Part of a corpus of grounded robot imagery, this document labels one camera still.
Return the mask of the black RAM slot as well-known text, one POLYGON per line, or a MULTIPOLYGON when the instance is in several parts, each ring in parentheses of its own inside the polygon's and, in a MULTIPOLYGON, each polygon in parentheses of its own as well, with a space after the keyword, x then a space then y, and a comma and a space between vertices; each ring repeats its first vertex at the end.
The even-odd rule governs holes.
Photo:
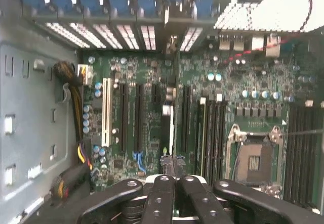
POLYGON ((208 132, 207 132, 207 154, 206 154, 206 177, 209 179, 209 167, 210 167, 210 150, 211 150, 211 127, 212 127, 212 116, 213 116, 213 103, 208 101, 208 132))
POLYGON ((218 103, 215 103, 213 180, 215 180, 217 177, 218 123, 219 123, 218 118, 219 118, 219 106, 218 103))
POLYGON ((221 153, 221 161, 220 161, 220 174, 219 174, 219 177, 222 178, 223 177, 223 174, 224 174, 224 151, 225 151, 225 145, 226 145, 226 133, 225 133, 225 130, 226 130, 226 107, 227 107, 227 102, 224 101, 222 102, 222 107, 221 107, 221 123, 222 123, 222 127, 221 127, 221 150, 220 150, 220 153, 221 153))

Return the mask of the CPU socket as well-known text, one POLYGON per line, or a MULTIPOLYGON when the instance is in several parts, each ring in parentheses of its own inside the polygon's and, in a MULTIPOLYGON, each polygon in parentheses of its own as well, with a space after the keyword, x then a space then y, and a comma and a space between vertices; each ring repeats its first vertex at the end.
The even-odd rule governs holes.
POLYGON ((226 142, 224 177, 247 186, 280 185, 283 174, 284 140, 281 128, 252 132, 231 127, 226 142))

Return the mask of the long black expansion slot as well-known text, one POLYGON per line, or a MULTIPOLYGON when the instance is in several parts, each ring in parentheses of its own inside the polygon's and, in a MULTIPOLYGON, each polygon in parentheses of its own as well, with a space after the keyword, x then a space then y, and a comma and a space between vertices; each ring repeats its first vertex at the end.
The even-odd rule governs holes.
POLYGON ((134 151, 140 152, 142 149, 142 126, 143 126, 143 98, 144 98, 144 85, 136 85, 136 98, 135 98, 135 144, 134 151))
POLYGON ((190 94, 191 87, 183 86, 182 99, 182 132, 181 132, 181 151, 187 152, 188 130, 189 130, 189 116, 190 116, 190 94))
POLYGON ((120 127, 119 127, 120 151, 126 152, 127 127, 128 127, 128 85, 126 83, 120 84, 119 111, 120 111, 120 127))

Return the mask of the white expansion slot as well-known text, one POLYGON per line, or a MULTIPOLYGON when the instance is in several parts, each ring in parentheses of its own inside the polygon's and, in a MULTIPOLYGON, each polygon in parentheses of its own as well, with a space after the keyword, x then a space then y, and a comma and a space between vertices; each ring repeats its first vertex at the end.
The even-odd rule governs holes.
POLYGON ((103 78, 102 88, 102 147, 111 145, 112 79, 103 78))

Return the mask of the short black expansion slot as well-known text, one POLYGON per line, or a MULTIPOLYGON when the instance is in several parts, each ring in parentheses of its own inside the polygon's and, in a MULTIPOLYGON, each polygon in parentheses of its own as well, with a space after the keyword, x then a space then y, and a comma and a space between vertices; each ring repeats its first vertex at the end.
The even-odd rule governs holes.
POLYGON ((151 86, 151 102, 155 105, 159 104, 161 101, 160 85, 157 83, 151 86))

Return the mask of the thin metal locking lever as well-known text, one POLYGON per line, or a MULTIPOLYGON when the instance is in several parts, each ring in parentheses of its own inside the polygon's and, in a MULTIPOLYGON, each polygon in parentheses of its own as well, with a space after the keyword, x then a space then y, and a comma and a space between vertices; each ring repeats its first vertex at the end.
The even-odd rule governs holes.
POLYGON ((297 132, 241 132, 243 135, 247 136, 296 136, 296 135, 312 135, 312 134, 322 134, 324 133, 324 129, 315 129, 315 130, 307 130, 307 131, 297 131, 297 132))

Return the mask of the green motherboard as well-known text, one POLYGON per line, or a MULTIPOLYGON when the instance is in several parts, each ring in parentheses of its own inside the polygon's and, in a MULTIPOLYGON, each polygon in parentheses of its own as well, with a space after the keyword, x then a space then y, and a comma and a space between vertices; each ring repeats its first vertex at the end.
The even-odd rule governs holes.
MULTIPOLYGON (((322 71, 308 53, 287 53, 282 58, 251 57, 228 62, 224 53, 178 55, 176 158, 187 174, 203 177, 209 185, 220 180, 221 107, 226 107, 226 142, 233 124, 240 129, 281 132, 324 129, 324 93, 318 84, 322 71), (181 151, 183 86, 191 87, 187 152, 181 151), (213 103, 209 179, 206 177, 208 101, 213 103), (215 103, 219 106, 217 177, 213 180, 215 103)), ((91 85, 83 92, 83 133, 91 144, 91 184, 102 191, 126 178, 163 173, 161 159, 161 104, 151 102, 151 86, 160 85, 163 58, 152 53, 89 52, 80 64, 91 85), (112 79, 111 145, 102 147, 103 78, 112 79), (120 84, 128 85, 127 150, 120 151, 120 84), (144 85, 142 149, 134 151, 136 85, 144 85)), ((319 199, 321 134, 283 136, 281 198, 312 206, 319 199)))

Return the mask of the black grey PC case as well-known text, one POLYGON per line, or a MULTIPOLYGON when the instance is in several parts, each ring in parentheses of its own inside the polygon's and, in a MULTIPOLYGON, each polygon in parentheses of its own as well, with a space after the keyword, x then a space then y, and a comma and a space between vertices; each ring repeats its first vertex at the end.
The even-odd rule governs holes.
MULTIPOLYGON (((166 5, 178 55, 308 53, 324 93, 324 0, 0 0, 0 224, 77 224, 77 205, 108 188, 91 184, 83 92, 92 81, 79 66, 89 52, 163 57, 166 5)), ((324 224, 324 133, 318 190, 312 206, 277 198, 291 224, 324 224)))

